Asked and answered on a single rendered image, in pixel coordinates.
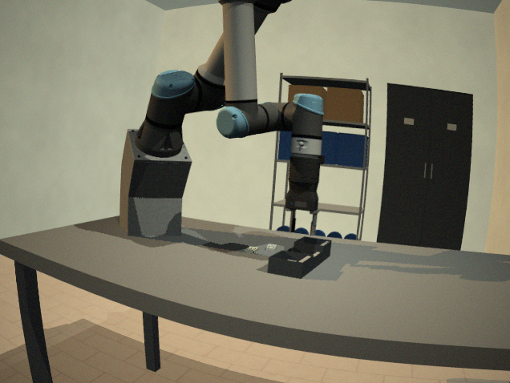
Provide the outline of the black rack of three bins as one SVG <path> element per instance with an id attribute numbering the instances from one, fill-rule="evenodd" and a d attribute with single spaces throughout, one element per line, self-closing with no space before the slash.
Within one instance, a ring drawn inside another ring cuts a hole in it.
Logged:
<path id="1" fill-rule="evenodd" d="M 292 248 L 270 256 L 267 273 L 301 279 L 330 256 L 331 242 L 304 236 Z"/>

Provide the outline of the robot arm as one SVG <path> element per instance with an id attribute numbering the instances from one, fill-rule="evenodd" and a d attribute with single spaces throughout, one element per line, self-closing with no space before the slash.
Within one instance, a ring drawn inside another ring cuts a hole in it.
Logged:
<path id="1" fill-rule="evenodd" d="M 217 129 L 225 138 L 292 131 L 291 137 L 322 140 L 320 96 L 296 94 L 292 103 L 257 104 L 255 34 L 268 14 L 290 1 L 218 0 L 223 6 L 223 34 L 194 75 L 171 70 L 156 77 L 145 120 L 136 133 L 138 149 L 160 158 L 178 155 L 185 114 L 215 111 L 225 104 L 217 116 Z"/>

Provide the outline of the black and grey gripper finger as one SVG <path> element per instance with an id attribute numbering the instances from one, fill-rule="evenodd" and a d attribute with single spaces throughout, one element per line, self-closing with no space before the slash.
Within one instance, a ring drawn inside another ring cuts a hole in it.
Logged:
<path id="1" fill-rule="evenodd" d="M 318 212 L 319 212 L 319 209 L 316 210 L 316 211 L 310 212 L 310 214 L 313 214 L 313 219 L 312 219 L 311 228 L 310 228 L 310 236 L 315 235 Z"/>
<path id="2" fill-rule="evenodd" d="M 295 232 L 295 224 L 296 224 L 296 209 L 287 208 L 286 211 L 291 211 L 290 214 L 290 223 L 289 223 L 289 232 Z"/>

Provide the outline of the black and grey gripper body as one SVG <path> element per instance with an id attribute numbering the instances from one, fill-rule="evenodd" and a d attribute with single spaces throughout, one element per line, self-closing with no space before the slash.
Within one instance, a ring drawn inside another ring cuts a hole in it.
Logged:
<path id="1" fill-rule="evenodd" d="M 318 210 L 320 164 L 324 164 L 320 139 L 291 138 L 289 160 L 289 191 L 285 208 L 303 211 Z"/>

